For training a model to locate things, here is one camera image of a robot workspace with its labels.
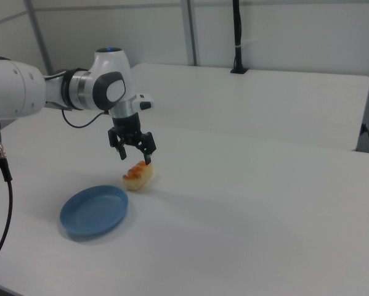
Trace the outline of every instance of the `black pole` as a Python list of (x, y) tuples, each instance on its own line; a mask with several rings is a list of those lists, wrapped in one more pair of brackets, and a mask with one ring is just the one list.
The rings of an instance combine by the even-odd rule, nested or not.
[(239, 0), (232, 0), (233, 5), (233, 28), (235, 32), (235, 65), (231, 73), (244, 74), (248, 69), (243, 68), (241, 63), (241, 19), (239, 11)]

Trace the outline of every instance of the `table surface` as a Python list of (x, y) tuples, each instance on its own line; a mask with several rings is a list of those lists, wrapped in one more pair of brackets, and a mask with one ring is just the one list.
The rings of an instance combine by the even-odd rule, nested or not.
[[(154, 175), (128, 193), (124, 220), (91, 238), (65, 233), (62, 206), (87, 187), (121, 187), (139, 151), (120, 160), (108, 116), (78, 130), (43, 109), (2, 131), (14, 211), (0, 285), (27, 296), (369, 295), (369, 154), (142, 123)], [(6, 213), (0, 175), (0, 236)]]
[(150, 122), (236, 136), (354, 150), (369, 77), (139, 64), (136, 91), (156, 102)]

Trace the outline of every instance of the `blue plate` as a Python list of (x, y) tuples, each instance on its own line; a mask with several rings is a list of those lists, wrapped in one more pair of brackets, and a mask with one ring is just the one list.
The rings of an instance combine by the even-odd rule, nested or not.
[(70, 233), (91, 236), (120, 222), (128, 209), (128, 196), (114, 186), (96, 186), (71, 197), (61, 209), (60, 222)]

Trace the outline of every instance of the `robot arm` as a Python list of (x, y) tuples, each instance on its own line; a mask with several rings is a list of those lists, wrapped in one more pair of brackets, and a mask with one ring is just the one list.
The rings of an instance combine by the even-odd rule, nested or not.
[(33, 66), (0, 60), (0, 118), (34, 114), (46, 102), (65, 110), (108, 111), (113, 119), (109, 142), (121, 159), (126, 158), (126, 144), (138, 148), (150, 163), (156, 146), (151, 133), (141, 132), (138, 112), (152, 108), (152, 98), (135, 93), (124, 51), (103, 48), (94, 58), (90, 70), (78, 68), (46, 77)]

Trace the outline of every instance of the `white wall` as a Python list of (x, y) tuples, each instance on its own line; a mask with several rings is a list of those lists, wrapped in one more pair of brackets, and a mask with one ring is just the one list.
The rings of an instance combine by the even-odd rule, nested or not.
[(89, 68), (96, 49), (124, 49), (139, 62), (192, 63), (182, 0), (33, 0), (54, 70)]
[[(253, 2), (244, 1), (240, 7), (242, 41), (253, 40), (242, 49), (245, 66), (369, 76), (369, 3)], [(232, 67), (235, 57), (232, 2), (195, 0), (194, 11), (200, 65)], [(364, 122), (369, 127), (369, 100)], [(369, 150), (366, 135), (360, 138), (359, 150)]]
[(0, 56), (46, 68), (23, 0), (0, 0)]

